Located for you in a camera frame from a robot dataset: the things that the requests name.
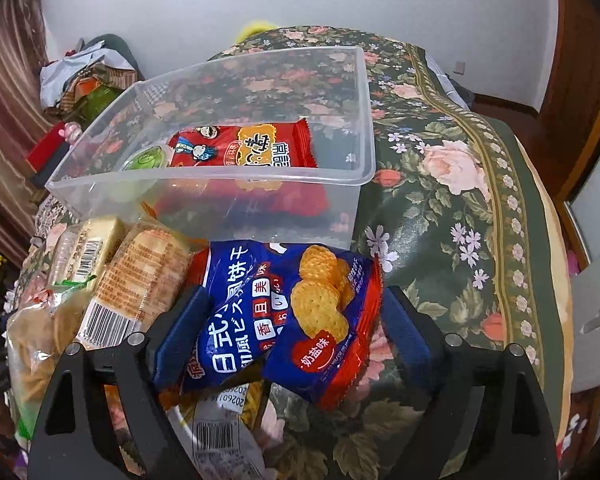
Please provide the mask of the green-edged pastry bag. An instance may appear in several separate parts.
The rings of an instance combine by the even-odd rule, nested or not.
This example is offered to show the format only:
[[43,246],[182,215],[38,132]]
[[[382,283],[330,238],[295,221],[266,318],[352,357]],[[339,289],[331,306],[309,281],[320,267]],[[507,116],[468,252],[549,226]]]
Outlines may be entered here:
[[7,361],[21,437],[33,436],[45,391],[62,352],[74,341],[92,296],[84,285],[67,282],[35,294],[6,327]]

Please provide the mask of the blue cracker bag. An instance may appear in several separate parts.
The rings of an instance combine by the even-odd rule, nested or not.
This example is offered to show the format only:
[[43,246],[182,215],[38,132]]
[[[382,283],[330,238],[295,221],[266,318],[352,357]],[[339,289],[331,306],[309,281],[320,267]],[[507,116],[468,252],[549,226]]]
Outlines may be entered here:
[[332,411],[367,364],[382,295],[375,258],[322,244],[223,240],[194,255],[187,281],[209,302],[183,392],[260,377]]

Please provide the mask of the green apple jelly cup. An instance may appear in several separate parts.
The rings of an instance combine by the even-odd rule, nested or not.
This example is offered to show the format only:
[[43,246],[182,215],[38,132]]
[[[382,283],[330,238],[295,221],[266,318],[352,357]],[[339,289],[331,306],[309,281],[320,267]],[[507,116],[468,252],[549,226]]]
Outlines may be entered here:
[[[164,142],[153,143],[133,153],[119,168],[119,172],[163,169],[170,165],[173,148]],[[135,202],[153,185],[154,180],[134,178],[118,181],[107,190],[107,196],[115,203]]]

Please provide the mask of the red snack bag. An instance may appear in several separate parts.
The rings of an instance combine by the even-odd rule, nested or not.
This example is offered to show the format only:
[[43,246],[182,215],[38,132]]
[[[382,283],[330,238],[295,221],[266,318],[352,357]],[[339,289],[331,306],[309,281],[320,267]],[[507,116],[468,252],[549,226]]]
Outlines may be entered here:
[[324,185],[291,180],[291,169],[315,169],[308,122],[264,122],[246,126],[184,128],[171,136],[170,167],[215,170],[210,177],[178,178],[155,193],[147,206],[157,215],[179,212],[195,200],[253,200],[276,214],[317,217],[329,210]]

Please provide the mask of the white barcode snack packet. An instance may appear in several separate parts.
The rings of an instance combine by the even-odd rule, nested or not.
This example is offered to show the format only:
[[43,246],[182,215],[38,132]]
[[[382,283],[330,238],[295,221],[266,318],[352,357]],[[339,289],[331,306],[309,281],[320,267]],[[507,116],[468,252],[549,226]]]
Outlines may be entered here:
[[166,416],[201,478],[274,479],[256,438],[267,400],[264,383],[252,382],[184,396]]

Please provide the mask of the orange biscuit pack barcode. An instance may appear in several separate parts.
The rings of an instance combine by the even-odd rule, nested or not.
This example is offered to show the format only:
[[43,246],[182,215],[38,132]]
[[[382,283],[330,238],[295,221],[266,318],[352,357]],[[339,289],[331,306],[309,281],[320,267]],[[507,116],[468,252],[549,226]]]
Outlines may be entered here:
[[76,342],[94,350],[146,332],[171,309],[192,257],[180,233],[155,221],[135,223],[98,280]]

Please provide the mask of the cream wrapped cake pack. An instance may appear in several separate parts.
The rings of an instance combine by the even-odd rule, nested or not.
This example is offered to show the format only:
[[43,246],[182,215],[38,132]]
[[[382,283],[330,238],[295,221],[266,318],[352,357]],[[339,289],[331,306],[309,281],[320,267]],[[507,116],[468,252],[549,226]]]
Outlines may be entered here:
[[92,290],[125,234],[125,224],[115,216],[91,218],[70,226],[55,246],[47,285],[82,285]]

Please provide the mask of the floral bed cover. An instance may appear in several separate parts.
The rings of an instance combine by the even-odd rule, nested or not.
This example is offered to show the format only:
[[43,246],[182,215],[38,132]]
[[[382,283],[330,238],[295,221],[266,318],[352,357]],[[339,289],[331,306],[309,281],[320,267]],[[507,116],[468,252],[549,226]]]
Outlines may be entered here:
[[[450,98],[427,53],[408,42],[291,26],[209,61],[308,47],[362,50],[376,170],[358,196],[348,248],[255,241],[322,244],[375,258],[380,310],[385,290],[396,286],[443,333],[475,348],[520,344],[542,390],[559,460],[571,373],[572,339],[560,312],[570,299],[568,269],[553,206],[524,149],[506,125]],[[183,235],[193,249],[189,268],[197,252],[223,241],[189,236],[153,214],[120,220],[126,234],[148,220]],[[201,286],[187,281],[189,268],[171,309],[146,332],[108,348],[87,350],[76,337],[68,344],[38,412],[29,476],[203,479],[166,412],[196,392],[263,382],[268,400],[256,438],[274,479],[391,479],[429,398],[404,382],[406,369],[380,310],[367,364],[332,411],[260,377],[183,392],[209,302]]]

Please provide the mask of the pink plush toy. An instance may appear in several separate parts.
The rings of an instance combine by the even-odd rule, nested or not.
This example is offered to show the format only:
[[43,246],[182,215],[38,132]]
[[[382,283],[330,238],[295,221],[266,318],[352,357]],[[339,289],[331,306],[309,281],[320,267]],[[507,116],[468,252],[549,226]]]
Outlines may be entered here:
[[80,140],[83,134],[83,129],[78,122],[64,122],[58,134],[64,139],[69,145],[74,145]]

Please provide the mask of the striped brown curtain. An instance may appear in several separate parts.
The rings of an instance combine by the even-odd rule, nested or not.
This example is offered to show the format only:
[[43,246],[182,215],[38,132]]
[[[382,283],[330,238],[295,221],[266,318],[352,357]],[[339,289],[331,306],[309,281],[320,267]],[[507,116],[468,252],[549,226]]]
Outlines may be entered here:
[[50,130],[38,97],[46,62],[41,0],[0,0],[0,252],[17,266],[34,231],[26,157]]

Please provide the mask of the clear plastic storage bin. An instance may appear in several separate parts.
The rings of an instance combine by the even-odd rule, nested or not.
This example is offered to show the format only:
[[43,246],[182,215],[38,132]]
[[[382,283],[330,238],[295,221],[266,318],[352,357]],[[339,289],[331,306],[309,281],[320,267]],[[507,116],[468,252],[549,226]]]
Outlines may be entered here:
[[78,218],[348,248],[376,170],[358,47],[218,58],[133,84],[47,182]]

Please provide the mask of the pile of clothes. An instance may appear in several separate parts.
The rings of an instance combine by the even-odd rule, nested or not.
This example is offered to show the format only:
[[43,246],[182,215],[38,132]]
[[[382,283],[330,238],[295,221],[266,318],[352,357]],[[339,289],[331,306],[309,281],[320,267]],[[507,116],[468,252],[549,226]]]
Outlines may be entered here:
[[126,42],[105,34],[43,66],[38,99],[47,115],[88,126],[132,84],[144,79]]

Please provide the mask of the brown wooden door frame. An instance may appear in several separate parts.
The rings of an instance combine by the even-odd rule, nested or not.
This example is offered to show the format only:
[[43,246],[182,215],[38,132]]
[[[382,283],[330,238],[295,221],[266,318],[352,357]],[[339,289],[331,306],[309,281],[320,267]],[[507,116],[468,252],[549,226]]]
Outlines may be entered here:
[[590,264],[570,211],[600,157],[600,0],[557,0],[557,36],[541,108],[476,96],[474,110],[512,127],[552,199],[571,261]]

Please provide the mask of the yellow foam bed rail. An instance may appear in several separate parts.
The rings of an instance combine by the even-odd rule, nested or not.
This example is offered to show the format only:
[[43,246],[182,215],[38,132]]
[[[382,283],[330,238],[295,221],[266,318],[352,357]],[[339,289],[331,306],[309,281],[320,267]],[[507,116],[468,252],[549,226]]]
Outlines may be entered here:
[[249,22],[240,30],[237,39],[235,40],[235,44],[241,44],[253,36],[258,36],[264,32],[269,32],[270,30],[275,29],[278,29],[278,26],[268,21]]

